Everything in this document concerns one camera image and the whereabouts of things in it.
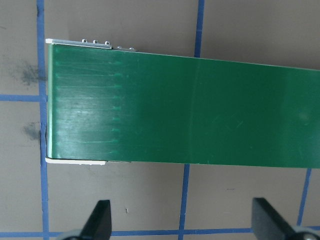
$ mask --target white component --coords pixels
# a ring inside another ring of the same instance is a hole
[[[105,165],[106,161],[93,161],[93,160],[71,160],[71,159],[53,159],[45,158],[48,164],[78,164],[78,165]]]

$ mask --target gray background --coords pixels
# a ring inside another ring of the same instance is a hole
[[[318,0],[206,0],[201,57],[320,69],[319,13]],[[197,0],[45,0],[44,31],[46,38],[108,40],[141,52],[192,57],[197,14]],[[36,0],[0,0],[0,95],[39,94],[36,20]],[[0,114],[0,237],[41,237],[39,103],[0,101]],[[48,164],[49,231],[81,228],[100,199],[111,199],[114,231],[177,230],[183,174],[182,164]],[[300,168],[191,165],[184,228],[250,228],[252,197],[267,198],[295,225],[305,178]],[[304,226],[320,226],[319,182],[320,171],[313,169]],[[255,238],[225,233],[184,239]]]

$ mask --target clamp jaw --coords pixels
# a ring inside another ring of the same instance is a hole
[[[264,198],[252,201],[252,230],[257,240],[320,240],[312,229],[295,229]]]

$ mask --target blue grid line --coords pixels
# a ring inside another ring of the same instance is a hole
[[[320,231],[320,226],[306,226],[306,228]],[[0,232],[0,238],[37,238],[37,237],[57,237],[63,232],[52,231],[44,232]],[[134,231],[113,231],[113,237],[128,236],[159,236],[159,235],[178,235],[179,230],[134,230]],[[214,235],[214,234],[247,234],[253,233],[251,228],[217,228],[217,229],[186,229],[184,235]]]
[[[308,195],[308,190],[309,190],[309,183],[310,183],[310,179],[311,179],[311,172],[312,172],[311,168],[308,168],[306,170],[304,186],[303,186],[303,191],[302,191],[302,197],[301,197],[301,202],[300,202],[300,208],[299,208],[299,215],[298,215],[298,219],[296,221],[296,224],[298,226],[301,226],[302,219],[304,217],[305,205],[306,205],[306,200],[307,200],[307,195]]]
[[[202,28],[204,23],[205,0],[198,0],[198,15],[196,20],[194,57],[200,58],[202,43]]]
[[[315,231],[320,231],[320,226],[308,226],[307,228],[311,228],[312,230],[315,230]]]
[[[206,234],[245,234],[253,233],[251,228],[222,228],[222,229],[190,229],[184,230],[185,235],[206,235]]]
[[[111,236],[156,236],[156,235],[178,235],[179,230],[136,230],[136,231],[112,231]]]
[[[43,232],[0,232],[0,238],[41,238]]]
[[[190,164],[184,165],[178,240],[184,239]]]
[[[7,102],[39,102],[38,95],[0,94],[0,101]]]
[[[38,89],[40,107],[40,174],[43,239],[49,240],[49,207],[48,207],[48,175],[46,163],[46,126],[47,126],[47,95],[45,67],[45,4],[44,0],[36,1],[37,18],[37,57],[38,57]]]

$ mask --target scratch mark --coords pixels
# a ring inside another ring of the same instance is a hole
[[[238,127],[240,127],[243,123],[244,123],[244,121],[241,121],[241,122],[236,126],[236,129],[237,129]]]
[[[232,129],[231,129],[228,125],[225,125],[225,127],[226,127],[229,131],[232,131]]]

